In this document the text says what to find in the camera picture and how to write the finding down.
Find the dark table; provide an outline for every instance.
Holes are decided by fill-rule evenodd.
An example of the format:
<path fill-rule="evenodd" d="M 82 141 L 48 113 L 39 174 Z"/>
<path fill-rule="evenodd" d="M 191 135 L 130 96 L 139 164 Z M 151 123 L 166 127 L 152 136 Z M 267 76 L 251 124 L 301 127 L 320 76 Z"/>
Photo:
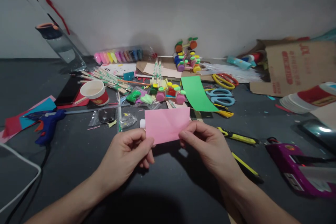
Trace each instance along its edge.
<path fill-rule="evenodd" d="M 60 73 L 61 68 L 62 62 L 58 59 L 0 60 L 2 125 L 5 118 L 29 109 L 49 95 L 57 97 L 68 80 L 68 75 Z M 115 92 L 108 90 L 108 93 L 111 102 L 115 101 Z M 279 103 L 278 99 L 272 101 L 266 96 L 252 94 L 247 85 L 239 85 L 233 93 L 236 103 L 230 110 L 235 115 L 225 119 L 216 113 L 202 113 L 205 123 L 262 142 L 276 137 L 282 142 L 295 143 L 307 155 L 332 157 L 297 129 L 295 121 L 313 118 L 311 114 L 288 114 L 274 106 Z M 141 109 L 124 107 L 122 112 L 132 112 L 140 121 L 144 118 Z M 87 131 L 91 115 L 68 115 L 58 122 L 43 177 L 37 179 L 11 223 L 23 223 L 64 196 L 98 167 L 117 127 L 104 125 Z M 37 138 L 34 129 L 25 129 L 7 144 L 32 162 L 41 164 L 45 149 L 34 143 Z M 262 176 L 265 182 L 260 188 L 287 212 L 302 223 L 335 223 L 335 202 L 294 194 L 263 144 L 252 147 L 231 139 L 227 141 L 231 150 Z M 217 184 L 197 153 L 192 149 L 180 149 L 178 141 L 159 145 L 153 153 L 155 164 L 149 171 L 137 169 L 124 186 L 94 209 L 85 223 L 116 220 L 119 223 L 122 222 L 120 218 L 126 218 L 123 222 L 143 218 L 147 223 L 230 223 Z M 2 207 L 28 184 L 36 171 L 3 148 L 0 148 L 0 164 Z M 14 206 L 15 203 L 0 214 L 0 223 Z"/>

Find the blue paper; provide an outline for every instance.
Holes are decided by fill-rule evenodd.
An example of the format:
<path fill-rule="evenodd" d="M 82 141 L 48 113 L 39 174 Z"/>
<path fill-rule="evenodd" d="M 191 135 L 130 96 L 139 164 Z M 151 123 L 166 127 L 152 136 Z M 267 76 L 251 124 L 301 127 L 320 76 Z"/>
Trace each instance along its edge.
<path fill-rule="evenodd" d="M 23 116 L 26 116 L 34 112 L 53 110 L 54 108 L 56 108 L 55 103 L 50 98 L 48 98 L 45 102 L 38 105 L 36 108 L 33 108 L 32 110 L 30 110 L 28 113 L 24 114 Z M 22 129 L 25 129 L 29 127 L 30 125 L 32 125 L 33 123 L 35 123 L 34 120 L 28 119 L 26 117 L 20 117 L 19 120 L 20 120 Z"/>
<path fill-rule="evenodd" d="M 271 100 L 275 100 L 275 98 L 272 96 L 267 96 L 267 97 L 270 98 Z"/>

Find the red string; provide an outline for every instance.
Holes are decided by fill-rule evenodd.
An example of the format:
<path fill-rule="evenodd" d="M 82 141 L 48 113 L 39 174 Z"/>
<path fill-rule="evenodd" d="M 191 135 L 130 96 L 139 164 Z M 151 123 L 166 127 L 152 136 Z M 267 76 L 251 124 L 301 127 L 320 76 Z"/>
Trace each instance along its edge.
<path fill-rule="evenodd" d="M 46 1 L 47 4 L 49 4 L 49 6 L 56 12 L 56 14 L 61 18 L 61 20 L 62 20 L 62 22 L 63 22 L 63 24 L 64 24 L 64 26 L 65 26 L 65 28 L 66 28 L 66 30 L 67 30 L 67 32 L 68 32 L 68 34 L 70 35 L 69 28 L 68 28 L 68 26 L 67 26 L 67 24 L 66 24 L 64 18 L 63 18 L 62 15 L 56 10 L 56 8 L 54 7 L 54 4 L 52 3 L 52 1 L 51 1 L 51 0 L 45 0 L 45 1 Z"/>

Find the water bottle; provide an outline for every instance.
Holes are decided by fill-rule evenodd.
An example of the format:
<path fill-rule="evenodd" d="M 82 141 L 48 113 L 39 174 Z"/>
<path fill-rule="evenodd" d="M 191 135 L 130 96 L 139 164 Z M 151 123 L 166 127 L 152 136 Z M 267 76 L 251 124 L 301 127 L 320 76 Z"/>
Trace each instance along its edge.
<path fill-rule="evenodd" d="M 81 52 L 53 23 L 44 23 L 35 27 L 51 48 L 68 65 L 69 72 L 80 72 L 86 68 Z"/>

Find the blue glue gun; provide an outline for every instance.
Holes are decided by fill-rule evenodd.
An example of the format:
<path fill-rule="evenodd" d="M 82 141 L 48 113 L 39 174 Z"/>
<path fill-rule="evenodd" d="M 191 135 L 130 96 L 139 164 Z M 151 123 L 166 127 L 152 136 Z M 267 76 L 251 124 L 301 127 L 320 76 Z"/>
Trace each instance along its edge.
<path fill-rule="evenodd" d="M 39 145 L 46 145 L 47 143 L 51 142 L 54 137 L 56 123 L 65 117 L 65 110 L 39 111 L 28 114 L 24 117 L 40 122 L 40 125 L 35 131 L 41 131 L 41 135 L 35 141 L 35 143 Z"/>

